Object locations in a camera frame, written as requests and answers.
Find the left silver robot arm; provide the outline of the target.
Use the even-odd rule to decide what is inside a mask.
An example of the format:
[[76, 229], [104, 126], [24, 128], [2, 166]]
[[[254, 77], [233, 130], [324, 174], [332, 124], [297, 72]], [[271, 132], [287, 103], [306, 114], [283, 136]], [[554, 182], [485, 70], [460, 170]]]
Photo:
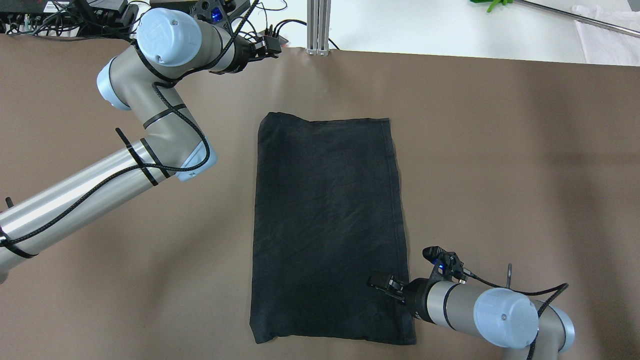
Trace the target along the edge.
[[181, 182], [217, 162], [176, 91], [199, 71], [235, 74], [247, 64], [276, 59], [281, 45], [263, 36], [251, 42], [221, 25], [179, 10], [156, 7], [141, 18], [137, 35], [96, 78], [100, 95], [131, 111], [146, 136], [1, 214], [1, 282], [39, 252], [65, 239], [139, 194], [176, 176]]

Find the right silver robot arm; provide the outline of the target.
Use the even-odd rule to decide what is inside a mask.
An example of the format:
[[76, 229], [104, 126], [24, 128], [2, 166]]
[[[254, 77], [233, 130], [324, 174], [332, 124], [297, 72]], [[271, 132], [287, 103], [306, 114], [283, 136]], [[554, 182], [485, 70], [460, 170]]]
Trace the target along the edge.
[[440, 275], [403, 284], [382, 272], [374, 272], [368, 285], [400, 302], [415, 319], [501, 348], [504, 360], [557, 360], [576, 341], [564, 310], [511, 289], [482, 289]]

